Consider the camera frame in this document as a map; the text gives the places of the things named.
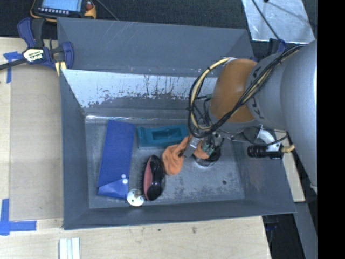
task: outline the yellow cable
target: yellow cable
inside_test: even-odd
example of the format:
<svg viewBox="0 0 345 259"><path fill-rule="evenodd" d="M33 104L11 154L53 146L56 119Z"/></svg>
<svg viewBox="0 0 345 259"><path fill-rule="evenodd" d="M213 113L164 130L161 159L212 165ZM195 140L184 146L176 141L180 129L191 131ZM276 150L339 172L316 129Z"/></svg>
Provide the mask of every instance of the yellow cable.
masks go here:
<svg viewBox="0 0 345 259"><path fill-rule="evenodd" d="M224 63L224 62L227 62L230 58L223 58L219 61L217 61L216 63L212 64L209 68L207 68L203 73L202 75L200 76L198 82L196 83L193 91L192 91L192 95L191 95L191 98L190 98L190 104L193 104L194 103L194 100L195 100L195 97L196 97L196 93L197 93L197 90L199 88L199 85L201 84L201 82L203 81L203 79L206 77L206 75L212 71L214 68L216 68L217 66L219 66L220 64ZM190 113L190 118L191 118L191 121L193 122L193 124L199 129L199 130L209 130L211 128L211 126L209 127L201 127L199 126L199 124L197 123L197 121L195 120L194 118L194 115L192 113Z"/></svg>
<svg viewBox="0 0 345 259"><path fill-rule="evenodd" d="M282 147L280 151L281 151L282 153L290 153L290 152L292 152L294 149L295 149L295 145L292 144L292 145L287 146L287 147Z"/></svg>

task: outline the blue clamp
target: blue clamp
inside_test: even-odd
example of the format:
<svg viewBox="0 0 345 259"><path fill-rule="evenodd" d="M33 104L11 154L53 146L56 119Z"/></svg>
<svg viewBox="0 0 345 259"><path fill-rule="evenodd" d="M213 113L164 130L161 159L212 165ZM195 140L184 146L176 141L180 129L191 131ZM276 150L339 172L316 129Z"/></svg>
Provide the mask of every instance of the blue clamp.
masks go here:
<svg viewBox="0 0 345 259"><path fill-rule="evenodd" d="M39 64L56 70L56 60L52 57L53 52L64 52L65 64L70 69L74 62L73 46L71 42L63 42L62 49L53 49L50 51L44 47L42 40L42 26L45 19L32 19L31 17L21 20L17 29L20 37L26 42L27 50L23 52L23 57L27 59L28 64Z"/></svg>

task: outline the blue tape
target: blue tape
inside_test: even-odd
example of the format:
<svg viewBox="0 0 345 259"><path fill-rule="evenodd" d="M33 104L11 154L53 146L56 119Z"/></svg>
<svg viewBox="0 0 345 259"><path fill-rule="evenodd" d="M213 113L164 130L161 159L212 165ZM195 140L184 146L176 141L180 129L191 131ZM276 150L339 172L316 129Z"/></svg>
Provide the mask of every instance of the blue tape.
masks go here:
<svg viewBox="0 0 345 259"><path fill-rule="evenodd" d="M2 200L0 216L0 235L8 236L11 231L35 231L37 221L9 221L9 199Z"/></svg>
<svg viewBox="0 0 345 259"><path fill-rule="evenodd" d="M13 60L22 59L23 56L22 54L18 52L9 52L9 53L5 53L4 57L10 63ZM11 81L12 81L12 69L8 68L6 83L10 83Z"/></svg>

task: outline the black plastic object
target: black plastic object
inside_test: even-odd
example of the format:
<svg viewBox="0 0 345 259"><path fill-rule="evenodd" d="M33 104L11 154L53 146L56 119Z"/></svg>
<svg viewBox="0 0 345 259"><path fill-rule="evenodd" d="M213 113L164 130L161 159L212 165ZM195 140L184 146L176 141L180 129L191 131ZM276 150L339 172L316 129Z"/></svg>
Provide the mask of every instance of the black plastic object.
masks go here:
<svg viewBox="0 0 345 259"><path fill-rule="evenodd" d="M251 158L269 157L271 159L281 159L282 157L282 152L268 152L266 146L249 146L247 148L247 154Z"/></svg>
<svg viewBox="0 0 345 259"><path fill-rule="evenodd" d="M144 171L144 195L147 200L153 201L158 198L164 190L165 173L163 162L159 157L151 155L147 161Z"/></svg>

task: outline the black cable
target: black cable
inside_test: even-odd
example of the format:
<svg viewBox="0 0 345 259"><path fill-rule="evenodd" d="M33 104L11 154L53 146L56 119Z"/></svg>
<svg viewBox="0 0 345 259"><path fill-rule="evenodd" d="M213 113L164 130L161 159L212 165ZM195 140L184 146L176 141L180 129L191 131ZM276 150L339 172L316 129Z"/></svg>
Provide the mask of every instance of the black cable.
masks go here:
<svg viewBox="0 0 345 259"><path fill-rule="evenodd" d="M264 14L261 12L261 10L258 7L258 4L255 2L255 0L252 0L254 6L257 8L258 12L260 13L260 15L262 16L262 18L264 19L264 21L266 22L267 26L270 28L270 30L272 31L272 33L274 34L274 36L277 39L280 39L279 36L277 35L277 33L275 32L275 30L272 28L272 26L269 24L269 22L267 21L266 17L264 16Z"/></svg>
<svg viewBox="0 0 345 259"><path fill-rule="evenodd" d="M101 1L99 1L99 0L96 0L96 1L97 1L99 4L101 4L101 6L102 6L104 9L106 9L107 12L109 12L109 14L110 14L112 17L114 17L115 20L120 21L120 20L116 17L116 15L113 14L113 13L110 11L110 9L108 9Z"/></svg>

